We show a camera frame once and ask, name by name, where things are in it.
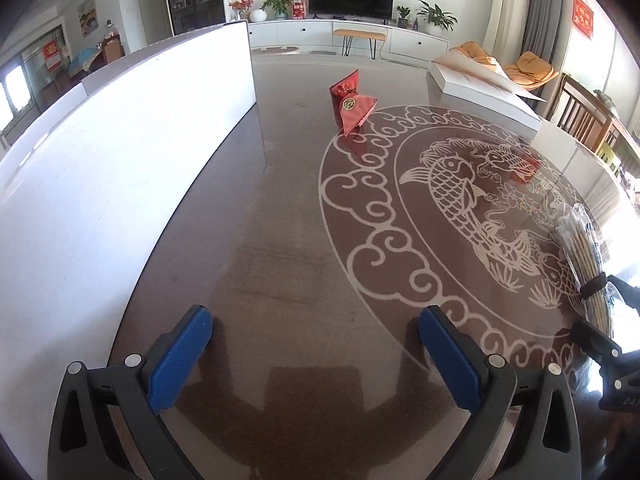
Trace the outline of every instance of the cabinet drawer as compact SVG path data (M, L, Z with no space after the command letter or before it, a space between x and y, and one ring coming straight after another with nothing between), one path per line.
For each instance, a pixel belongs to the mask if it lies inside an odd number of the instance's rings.
M278 29L275 23L249 25L249 46L270 46L278 44Z
M431 36L415 34L394 29L391 35L389 51L400 56L415 57L424 61L430 61L447 51L449 43L437 40Z
M329 22L282 22L278 25L278 40L282 45L331 45L333 27Z

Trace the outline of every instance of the beige curtain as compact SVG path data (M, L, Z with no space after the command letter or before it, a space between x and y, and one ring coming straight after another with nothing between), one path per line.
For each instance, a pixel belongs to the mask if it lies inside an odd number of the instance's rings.
M482 48L502 66L520 57L528 10L529 0L494 0Z

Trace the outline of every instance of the glossy table surface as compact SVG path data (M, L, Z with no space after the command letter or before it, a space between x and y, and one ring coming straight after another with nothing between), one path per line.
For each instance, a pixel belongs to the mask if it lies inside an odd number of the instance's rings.
M379 102L345 139L328 88L355 68ZM193 303L211 310L212 342L162 415L204 478L425 478L468 417L417 337L434 303L487 353L562 365L595 478L634 421L597 407L551 233L563 203L585 203L606 271L639 284L638 217L604 164L549 123L536 134L441 94L425 70L262 55L254 76L257 108L175 211L111 355L144 352ZM638 315L614 316L616 341L637 348Z

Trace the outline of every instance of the flower pot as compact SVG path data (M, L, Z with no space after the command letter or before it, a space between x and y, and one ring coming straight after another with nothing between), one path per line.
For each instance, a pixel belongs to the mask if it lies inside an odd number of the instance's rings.
M439 38L440 36L442 36L444 29L440 25L436 25L435 23L427 23L425 31L427 34L431 34L432 36L437 36Z
M267 19L267 12L264 9L252 10L249 14L252 23L260 23Z

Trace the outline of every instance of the window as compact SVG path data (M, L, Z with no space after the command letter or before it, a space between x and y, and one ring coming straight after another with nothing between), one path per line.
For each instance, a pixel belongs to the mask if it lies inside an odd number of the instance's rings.
M27 86L27 80L24 78L22 66L18 65L11 70L4 81L6 83L6 89L9 92L9 97L14 103L15 110L19 112L31 101L31 93Z
M11 111L4 88L0 85L0 132L6 128L13 118L14 113Z

